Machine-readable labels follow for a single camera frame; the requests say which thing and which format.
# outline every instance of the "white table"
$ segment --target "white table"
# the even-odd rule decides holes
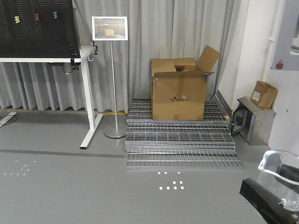
[[[97,127],[103,117],[103,114],[98,114],[95,118],[93,110],[93,94],[90,83],[90,74],[88,69],[88,57],[94,52],[93,46],[81,46],[80,58],[75,58],[75,63],[81,63],[81,74],[83,78],[83,86],[86,100],[86,110],[89,120],[89,131],[85,136],[81,149],[87,149]],[[0,58],[0,62],[25,62],[25,63],[70,63],[70,58]]]

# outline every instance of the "black pegboard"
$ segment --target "black pegboard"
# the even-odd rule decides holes
[[[72,0],[0,0],[0,57],[80,58]]]

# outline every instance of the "open cardboard box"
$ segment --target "open cardboard box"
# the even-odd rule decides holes
[[[251,101],[265,109],[272,107],[278,90],[267,82],[257,81],[251,95]]]
[[[203,120],[207,75],[219,52],[206,46],[199,60],[152,59],[153,120]]]

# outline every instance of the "clear plastic container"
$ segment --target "clear plastic container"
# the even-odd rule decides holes
[[[299,211],[299,157],[279,150],[265,152],[257,182],[282,200],[290,211]]]

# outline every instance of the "white wall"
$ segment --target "white wall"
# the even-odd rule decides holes
[[[240,62],[238,66],[225,69],[219,86],[220,92],[232,109],[237,106],[237,99],[250,96],[256,81],[263,78],[269,45],[273,44],[268,38],[272,34],[278,1],[249,0]],[[233,58],[229,59],[228,65],[233,65],[232,62]],[[299,71],[266,68],[266,75],[266,81],[278,89],[273,105],[277,114],[269,146],[272,150],[286,150],[299,154]]]
[[[267,82],[278,89],[269,147],[299,154],[299,71],[269,70]]]
[[[238,58],[238,49],[235,55],[228,60],[219,90],[231,109],[238,105],[237,99],[242,96],[251,96],[256,81],[263,76],[264,65],[268,53],[273,22],[278,0],[243,0],[249,2],[247,9],[241,8],[240,16],[247,15],[244,38],[238,66],[230,67],[235,58]]]

